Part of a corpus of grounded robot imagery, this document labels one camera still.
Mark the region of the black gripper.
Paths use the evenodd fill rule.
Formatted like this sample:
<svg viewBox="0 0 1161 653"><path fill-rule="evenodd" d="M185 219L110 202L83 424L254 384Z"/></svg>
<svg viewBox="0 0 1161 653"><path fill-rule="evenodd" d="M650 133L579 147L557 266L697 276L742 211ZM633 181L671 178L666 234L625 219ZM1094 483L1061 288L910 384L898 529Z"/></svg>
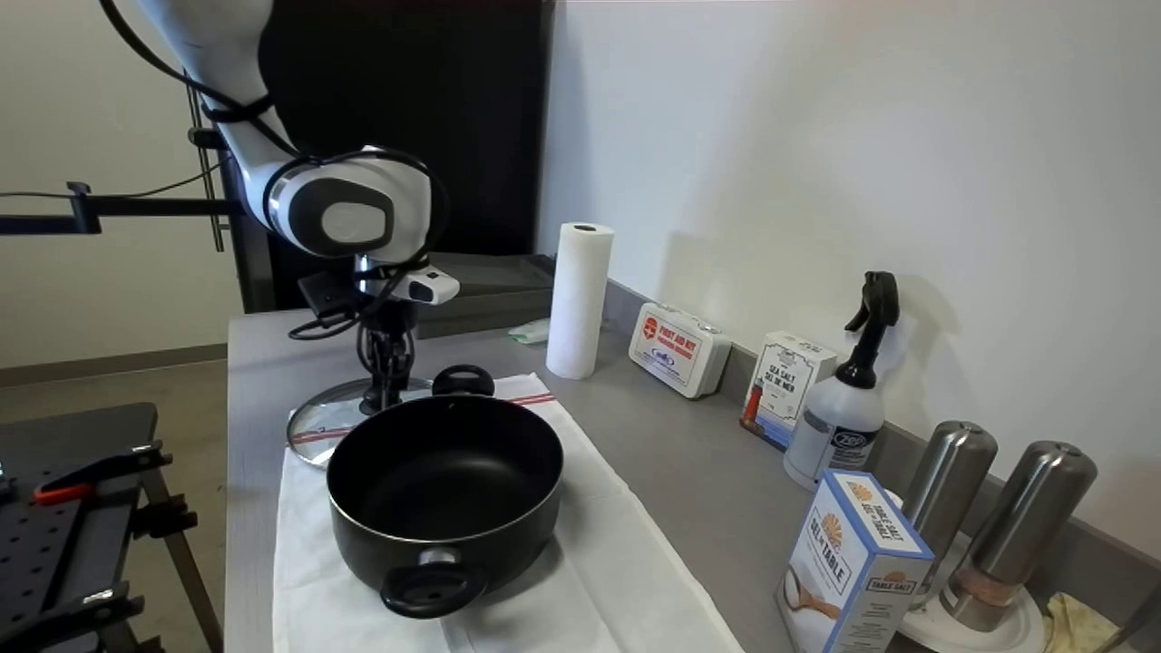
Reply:
<svg viewBox="0 0 1161 653"><path fill-rule="evenodd" d="M412 364L412 305L399 298L404 272L382 269L370 258L354 262L359 310L359 364L370 383L362 390L362 414L394 407L408 383Z"/></svg>

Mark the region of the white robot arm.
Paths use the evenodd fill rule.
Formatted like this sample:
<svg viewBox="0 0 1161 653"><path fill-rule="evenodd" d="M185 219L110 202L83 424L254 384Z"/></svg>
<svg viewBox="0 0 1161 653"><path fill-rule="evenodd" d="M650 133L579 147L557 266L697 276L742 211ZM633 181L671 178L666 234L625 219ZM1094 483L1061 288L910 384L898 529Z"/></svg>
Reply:
<svg viewBox="0 0 1161 653"><path fill-rule="evenodd" d="M362 293L390 305L390 283L429 258L434 181L422 164L359 149L307 158L283 131L261 77L261 37L270 0L137 0L173 61L162 61L98 0L122 45L185 85L225 138L244 178L246 211L313 258L350 258Z"/></svg>

